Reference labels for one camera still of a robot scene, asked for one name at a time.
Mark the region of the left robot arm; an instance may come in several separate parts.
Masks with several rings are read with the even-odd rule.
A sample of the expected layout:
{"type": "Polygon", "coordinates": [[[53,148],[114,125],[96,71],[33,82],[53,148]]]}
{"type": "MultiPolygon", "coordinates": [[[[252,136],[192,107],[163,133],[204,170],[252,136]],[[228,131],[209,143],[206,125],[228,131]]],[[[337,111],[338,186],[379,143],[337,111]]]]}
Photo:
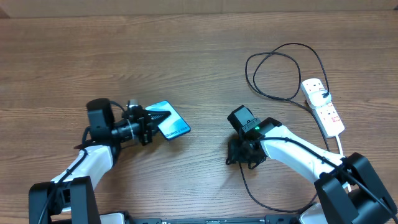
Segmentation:
{"type": "Polygon", "coordinates": [[[123,109],[122,119],[115,121],[107,98],[87,103],[90,125],[77,145],[78,157],[50,182],[34,184],[29,190],[30,223],[51,223],[52,216],[71,211],[67,223],[133,223],[128,212],[100,214],[94,189],[102,176],[111,170],[121,152],[121,144],[138,141],[143,146],[152,142],[159,125],[171,113],[145,110],[132,101],[123,109]]]}

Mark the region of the Samsung Galaxy smartphone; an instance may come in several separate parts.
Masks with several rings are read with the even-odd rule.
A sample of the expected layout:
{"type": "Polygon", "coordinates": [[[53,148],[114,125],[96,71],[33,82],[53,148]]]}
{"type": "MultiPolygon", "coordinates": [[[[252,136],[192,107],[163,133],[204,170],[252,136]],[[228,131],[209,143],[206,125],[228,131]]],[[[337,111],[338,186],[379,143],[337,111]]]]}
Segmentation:
{"type": "Polygon", "coordinates": [[[166,140],[175,139],[191,131],[191,128],[187,122],[179,115],[179,113],[167,100],[147,106],[146,110],[170,112],[170,116],[168,116],[158,125],[160,132],[164,135],[166,140]]]}

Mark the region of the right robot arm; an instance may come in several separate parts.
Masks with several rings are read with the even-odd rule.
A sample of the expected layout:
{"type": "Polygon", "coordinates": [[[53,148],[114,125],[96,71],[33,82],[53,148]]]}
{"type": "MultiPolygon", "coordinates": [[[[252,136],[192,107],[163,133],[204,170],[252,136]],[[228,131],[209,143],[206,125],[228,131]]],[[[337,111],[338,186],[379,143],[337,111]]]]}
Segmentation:
{"type": "Polygon", "coordinates": [[[386,223],[397,220],[397,206],[369,160],[345,157],[296,136],[280,121],[261,121],[241,105],[227,117],[238,136],[228,143],[226,164],[249,169],[277,160],[315,186],[318,203],[298,211],[299,223],[386,223]]]}

